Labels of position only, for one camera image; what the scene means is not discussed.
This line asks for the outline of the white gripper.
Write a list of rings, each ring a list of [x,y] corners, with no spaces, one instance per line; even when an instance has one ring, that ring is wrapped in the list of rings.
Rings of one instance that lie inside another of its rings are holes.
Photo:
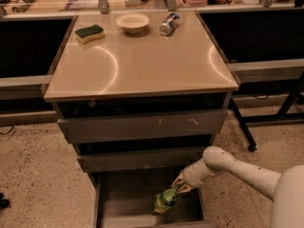
[[[193,188],[203,185],[203,181],[208,178],[209,170],[205,164],[193,163],[185,167],[173,183],[172,188],[177,190],[177,194],[190,192]]]

